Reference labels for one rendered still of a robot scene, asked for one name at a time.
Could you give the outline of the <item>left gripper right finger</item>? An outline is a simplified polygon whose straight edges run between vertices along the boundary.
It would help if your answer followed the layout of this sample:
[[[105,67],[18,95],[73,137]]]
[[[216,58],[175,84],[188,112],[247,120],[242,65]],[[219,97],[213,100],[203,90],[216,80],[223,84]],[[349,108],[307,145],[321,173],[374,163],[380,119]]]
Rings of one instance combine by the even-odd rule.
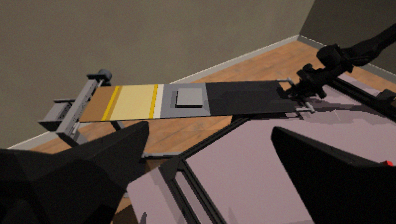
[[[271,141],[314,224],[396,224],[396,166],[280,126]]]

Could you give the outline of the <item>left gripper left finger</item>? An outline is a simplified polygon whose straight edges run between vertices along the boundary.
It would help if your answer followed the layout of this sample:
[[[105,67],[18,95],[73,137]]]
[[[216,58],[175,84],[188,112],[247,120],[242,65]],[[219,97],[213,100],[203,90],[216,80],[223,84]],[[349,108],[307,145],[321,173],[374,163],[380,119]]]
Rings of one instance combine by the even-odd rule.
[[[111,224],[144,152],[148,121],[54,153],[0,149],[0,197],[41,224]]]

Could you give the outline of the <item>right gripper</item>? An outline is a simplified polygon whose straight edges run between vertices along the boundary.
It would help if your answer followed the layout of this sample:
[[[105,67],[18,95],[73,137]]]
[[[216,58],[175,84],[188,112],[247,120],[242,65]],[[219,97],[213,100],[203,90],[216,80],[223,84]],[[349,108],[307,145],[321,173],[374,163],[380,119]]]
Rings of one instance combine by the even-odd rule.
[[[311,77],[304,69],[300,69],[296,73],[303,81],[301,79],[299,79],[300,80],[299,85],[291,94],[292,97],[297,95],[295,97],[295,99],[300,99],[298,97],[298,94],[301,94],[301,93],[305,98],[314,97],[314,96],[317,97],[316,96],[316,93],[317,93],[317,95],[321,99],[324,99],[327,96],[327,94],[323,91],[322,86],[326,85],[327,83],[333,83],[333,79],[335,79],[334,76],[326,68],[323,68],[323,69],[320,68],[318,73],[311,76],[313,80],[311,80]],[[312,81],[313,81],[313,83],[311,84]],[[318,85],[318,87],[322,90],[317,89],[318,87],[314,83],[316,85]],[[309,85],[309,84],[311,84],[311,85]]]

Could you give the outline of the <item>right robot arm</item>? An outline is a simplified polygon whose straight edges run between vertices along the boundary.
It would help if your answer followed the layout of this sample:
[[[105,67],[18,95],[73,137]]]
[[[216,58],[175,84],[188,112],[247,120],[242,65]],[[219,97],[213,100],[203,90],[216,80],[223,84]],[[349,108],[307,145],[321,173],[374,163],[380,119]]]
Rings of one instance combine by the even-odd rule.
[[[377,36],[361,41],[352,47],[340,49],[337,43],[322,47],[316,57],[334,78],[337,78],[346,71],[352,73],[354,66],[364,66],[370,63],[383,49],[394,42],[396,42],[396,23]],[[308,63],[302,69],[313,76],[319,72],[320,68],[315,70],[312,64]]]

